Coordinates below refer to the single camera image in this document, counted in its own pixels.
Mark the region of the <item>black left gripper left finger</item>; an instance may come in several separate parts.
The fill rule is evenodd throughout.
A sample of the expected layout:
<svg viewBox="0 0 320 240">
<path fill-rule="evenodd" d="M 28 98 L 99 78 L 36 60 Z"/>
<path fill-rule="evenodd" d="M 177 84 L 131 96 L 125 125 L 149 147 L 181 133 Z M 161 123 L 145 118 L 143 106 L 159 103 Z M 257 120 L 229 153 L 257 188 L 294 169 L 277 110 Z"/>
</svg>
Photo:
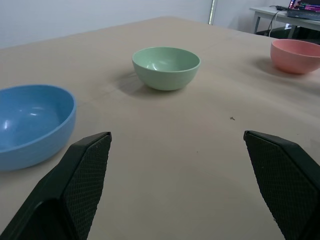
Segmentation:
<svg viewBox="0 0 320 240">
<path fill-rule="evenodd" d="M 87 240 L 104 188 L 110 132 L 73 143 L 34 187 L 0 240 Z"/>
</svg>

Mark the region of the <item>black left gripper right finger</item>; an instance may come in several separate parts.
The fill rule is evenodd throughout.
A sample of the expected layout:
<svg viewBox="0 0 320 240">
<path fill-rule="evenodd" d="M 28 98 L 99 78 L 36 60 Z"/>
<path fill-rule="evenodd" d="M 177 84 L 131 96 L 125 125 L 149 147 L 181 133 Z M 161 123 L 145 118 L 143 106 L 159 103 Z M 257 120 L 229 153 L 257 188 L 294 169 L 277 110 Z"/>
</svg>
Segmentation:
<svg viewBox="0 0 320 240">
<path fill-rule="evenodd" d="M 244 132 L 259 191 L 285 240 L 320 240 L 320 165 L 297 143 Z"/>
</svg>

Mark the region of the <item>blue bowl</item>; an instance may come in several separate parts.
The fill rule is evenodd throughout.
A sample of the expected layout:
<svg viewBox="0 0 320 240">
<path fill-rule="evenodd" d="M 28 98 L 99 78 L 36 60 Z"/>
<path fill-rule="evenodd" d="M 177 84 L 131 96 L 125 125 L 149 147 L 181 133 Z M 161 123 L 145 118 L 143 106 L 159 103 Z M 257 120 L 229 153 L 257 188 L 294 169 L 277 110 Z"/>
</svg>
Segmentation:
<svg viewBox="0 0 320 240">
<path fill-rule="evenodd" d="M 37 165 L 70 139 L 77 103 L 67 90 L 31 84 L 0 89 L 0 172 Z"/>
</svg>

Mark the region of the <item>red bowl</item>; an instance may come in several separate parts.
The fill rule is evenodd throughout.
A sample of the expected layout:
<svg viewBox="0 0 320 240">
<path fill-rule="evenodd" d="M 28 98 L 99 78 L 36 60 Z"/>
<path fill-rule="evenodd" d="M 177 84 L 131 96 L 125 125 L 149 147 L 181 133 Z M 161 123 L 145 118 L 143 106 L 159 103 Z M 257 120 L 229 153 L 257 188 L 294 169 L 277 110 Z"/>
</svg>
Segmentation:
<svg viewBox="0 0 320 240">
<path fill-rule="evenodd" d="M 270 46 L 270 58 L 278 70 L 305 75 L 320 69 L 320 45 L 296 40 L 275 39 Z"/>
</svg>

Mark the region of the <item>green bowl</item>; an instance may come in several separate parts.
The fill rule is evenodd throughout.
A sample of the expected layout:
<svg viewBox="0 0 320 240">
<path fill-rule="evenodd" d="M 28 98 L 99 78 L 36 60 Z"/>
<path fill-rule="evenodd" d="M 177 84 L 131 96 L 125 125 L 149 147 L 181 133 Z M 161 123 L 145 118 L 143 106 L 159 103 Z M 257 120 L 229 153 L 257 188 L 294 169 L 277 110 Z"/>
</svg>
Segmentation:
<svg viewBox="0 0 320 240">
<path fill-rule="evenodd" d="M 146 86 L 175 91 L 183 89 L 195 78 L 201 59 L 185 49 L 158 46 L 135 52 L 132 64 L 137 78 Z"/>
</svg>

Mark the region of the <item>white desk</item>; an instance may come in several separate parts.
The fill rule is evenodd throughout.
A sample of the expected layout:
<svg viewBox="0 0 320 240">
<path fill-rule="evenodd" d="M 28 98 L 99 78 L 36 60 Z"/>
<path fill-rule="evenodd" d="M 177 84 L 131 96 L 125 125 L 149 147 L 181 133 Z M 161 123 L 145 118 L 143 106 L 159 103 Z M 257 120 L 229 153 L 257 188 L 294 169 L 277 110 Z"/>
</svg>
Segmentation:
<svg viewBox="0 0 320 240">
<path fill-rule="evenodd" d="M 254 12 L 253 23 L 251 27 L 252 34 L 257 33 L 261 18 L 271 20 L 273 16 L 278 12 L 275 8 L 272 7 L 250 7 L 249 10 Z M 296 27 L 303 27 L 311 30 L 320 31 L 320 21 L 287 17 L 286 11 L 280 11 L 275 21 L 290 24 Z"/>
</svg>

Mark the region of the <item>open laptop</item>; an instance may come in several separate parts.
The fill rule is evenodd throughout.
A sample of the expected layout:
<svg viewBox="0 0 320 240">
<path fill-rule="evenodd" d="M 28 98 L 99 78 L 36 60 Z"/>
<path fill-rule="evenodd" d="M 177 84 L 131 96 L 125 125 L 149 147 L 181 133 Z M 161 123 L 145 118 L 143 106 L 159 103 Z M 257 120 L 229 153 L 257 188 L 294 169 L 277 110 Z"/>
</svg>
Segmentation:
<svg viewBox="0 0 320 240">
<path fill-rule="evenodd" d="M 287 16 L 320 21 L 320 0 L 290 0 Z"/>
</svg>

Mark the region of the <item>white vertical pole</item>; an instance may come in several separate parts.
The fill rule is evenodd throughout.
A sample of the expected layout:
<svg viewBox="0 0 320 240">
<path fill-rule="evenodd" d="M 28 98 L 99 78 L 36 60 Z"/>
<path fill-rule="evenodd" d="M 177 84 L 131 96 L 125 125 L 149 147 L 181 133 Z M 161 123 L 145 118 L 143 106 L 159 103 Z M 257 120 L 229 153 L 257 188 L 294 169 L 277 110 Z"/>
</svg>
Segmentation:
<svg viewBox="0 0 320 240">
<path fill-rule="evenodd" d="M 212 0 L 211 1 L 211 7 L 210 7 L 210 13 L 209 13 L 209 19 L 208 19 L 208 24 L 209 25 L 213 25 L 214 17 L 215 17 L 215 11 L 216 11 L 216 5 L 217 5 L 217 0 Z"/>
</svg>

